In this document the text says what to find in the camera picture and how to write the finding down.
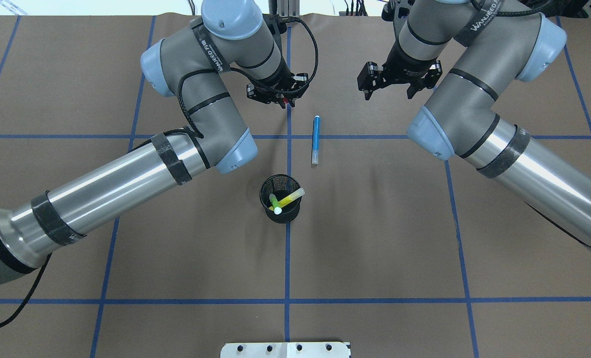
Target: pen holder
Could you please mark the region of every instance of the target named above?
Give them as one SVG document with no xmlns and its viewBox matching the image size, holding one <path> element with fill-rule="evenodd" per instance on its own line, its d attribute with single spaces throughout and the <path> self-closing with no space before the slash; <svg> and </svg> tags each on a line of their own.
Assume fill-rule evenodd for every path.
<svg viewBox="0 0 591 358">
<path fill-rule="evenodd" d="M 302 197 L 297 198 L 282 208 L 282 213 L 276 215 L 269 209 L 271 206 L 269 195 L 272 193 L 276 196 L 278 201 L 280 201 L 298 189 L 300 189 L 300 184 L 298 184 L 295 179 L 285 174 L 276 174 L 262 183 L 260 188 L 260 202 L 262 203 L 264 212 L 273 222 L 286 224 L 296 218 L 297 214 L 300 213 L 300 201 L 302 200 Z"/>
</svg>

